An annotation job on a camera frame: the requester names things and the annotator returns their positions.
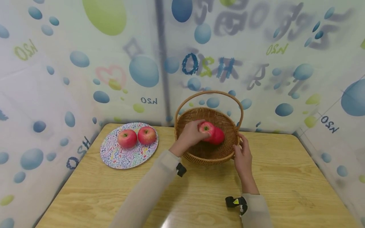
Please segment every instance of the wicker basket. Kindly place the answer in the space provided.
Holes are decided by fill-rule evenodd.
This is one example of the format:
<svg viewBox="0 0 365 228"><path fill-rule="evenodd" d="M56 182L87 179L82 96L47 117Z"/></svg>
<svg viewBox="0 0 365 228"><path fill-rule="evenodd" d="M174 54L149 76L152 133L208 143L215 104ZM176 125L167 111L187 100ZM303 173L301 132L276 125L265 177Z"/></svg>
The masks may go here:
<svg viewBox="0 0 365 228"><path fill-rule="evenodd" d="M222 94L227 97L232 98L241 109L241 117L239 119L238 126L234 124L234 122L225 114L218 112L211 108L192 108L184 112L179 118L177 115L180 109L191 99L197 97L202 94L207 93L217 93ZM177 140L182 133L185 124L199 119L205 119L206 121L211 122L214 126L219 127L223 130L225 134L224 142L218 146L212 145L207 142L199 142L195 146L190 147L186 153L184 154L184 158L186 158L191 163L196 165L217 165L226 161L229 161L234 155L233 145L239 145L239 136L238 130L241 126L243 119L243 107L241 103L228 93L209 90L203 91L200 93L196 93L191 97L187 98L183 103L179 106L175 114L175 139Z"/></svg>

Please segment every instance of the apple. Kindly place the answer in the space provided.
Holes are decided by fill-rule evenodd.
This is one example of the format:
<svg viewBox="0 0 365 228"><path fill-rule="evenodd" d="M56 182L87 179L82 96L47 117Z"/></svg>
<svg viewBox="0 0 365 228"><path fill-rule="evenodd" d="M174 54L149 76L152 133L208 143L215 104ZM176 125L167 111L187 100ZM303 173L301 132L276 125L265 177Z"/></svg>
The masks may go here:
<svg viewBox="0 0 365 228"><path fill-rule="evenodd" d="M224 141L224 132L220 128L215 127L214 138L210 141L210 143L213 145L219 145L223 143L223 141Z"/></svg>
<svg viewBox="0 0 365 228"><path fill-rule="evenodd" d="M155 129L145 126L138 131L138 140L142 145L149 145L156 141Z"/></svg>
<svg viewBox="0 0 365 228"><path fill-rule="evenodd" d="M137 134L132 129L123 130L118 134L117 141L122 148L130 149L137 144Z"/></svg>
<svg viewBox="0 0 365 228"><path fill-rule="evenodd" d="M211 122L205 121L202 122L198 125L198 131L201 133L209 133L210 136L206 139L203 139L202 141L204 142L210 142L211 140L214 139L214 134L215 134L215 130L214 130L214 125Z"/></svg>

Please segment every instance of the sleeve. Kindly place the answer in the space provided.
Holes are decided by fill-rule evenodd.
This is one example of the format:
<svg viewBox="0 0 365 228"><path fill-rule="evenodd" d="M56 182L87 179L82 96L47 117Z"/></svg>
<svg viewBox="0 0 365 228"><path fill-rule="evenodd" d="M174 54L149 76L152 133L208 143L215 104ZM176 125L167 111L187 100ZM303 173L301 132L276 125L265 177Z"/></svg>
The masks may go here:
<svg viewBox="0 0 365 228"><path fill-rule="evenodd" d="M265 198L261 195L242 194L247 211L241 216L244 228L273 228Z"/></svg>
<svg viewBox="0 0 365 228"><path fill-rule="evenodd" d="M176 176L181 158L164 151L124 200L109 228L140 228Z"/></svg>

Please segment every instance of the wooden table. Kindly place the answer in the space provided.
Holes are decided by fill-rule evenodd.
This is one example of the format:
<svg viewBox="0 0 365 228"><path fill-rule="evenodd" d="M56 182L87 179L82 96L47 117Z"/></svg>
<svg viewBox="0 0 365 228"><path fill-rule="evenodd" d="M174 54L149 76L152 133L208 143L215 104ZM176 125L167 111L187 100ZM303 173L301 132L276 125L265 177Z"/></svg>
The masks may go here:
<svg viewBox="0 0 365 228"><path fill-rule="evenodd" d="M37 228L107 228L133 186L174 142L174 129L155 127L160 143L144 164L129 170L106 166L100 158L106 125L55 198ZM354 228L355 221L332 187L292 135L244 132L253 155L253 173L277 228ZM144 227L242 227L238 208L225 197L240 196L233 161L201 167L183 160L188 172L166 189Z"/></svg>

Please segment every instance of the colorful patterned plate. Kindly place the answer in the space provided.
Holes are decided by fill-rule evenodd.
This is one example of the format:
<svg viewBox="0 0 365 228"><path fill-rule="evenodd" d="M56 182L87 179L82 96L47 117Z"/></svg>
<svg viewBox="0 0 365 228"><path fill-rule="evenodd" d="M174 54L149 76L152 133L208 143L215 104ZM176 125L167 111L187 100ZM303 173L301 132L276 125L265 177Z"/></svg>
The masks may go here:
<svg viewBox="0 0 365 228"><path fill-rule="evenodd" d="M145 123L135 122L125 124L110 132L100 147L100 156L103 162L107 166L115 169L130 169L147 161L155 153L158 146L156 129L154 129L156 132L156 141L150 145L145 146L137 141L135 147L122 149L117 142L118 134L122 130L132 129L138 134L138 131L145 126L152 127Z"/></svg>

